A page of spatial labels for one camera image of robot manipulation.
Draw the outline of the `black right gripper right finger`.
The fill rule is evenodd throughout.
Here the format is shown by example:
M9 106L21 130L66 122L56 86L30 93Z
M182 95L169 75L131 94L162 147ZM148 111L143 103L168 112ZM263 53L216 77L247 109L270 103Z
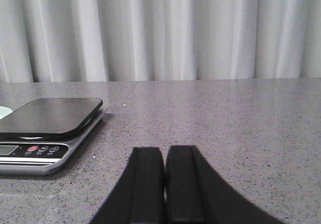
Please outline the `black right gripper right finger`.
M166 175L168 223L280 223L235 191L196 146L171 146Z

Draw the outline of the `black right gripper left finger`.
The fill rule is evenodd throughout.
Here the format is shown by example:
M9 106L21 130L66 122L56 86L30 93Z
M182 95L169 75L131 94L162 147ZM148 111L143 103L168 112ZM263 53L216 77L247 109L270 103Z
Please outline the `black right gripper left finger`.
M114 189L91 223L164 223L164 163L159 148L133 148Z

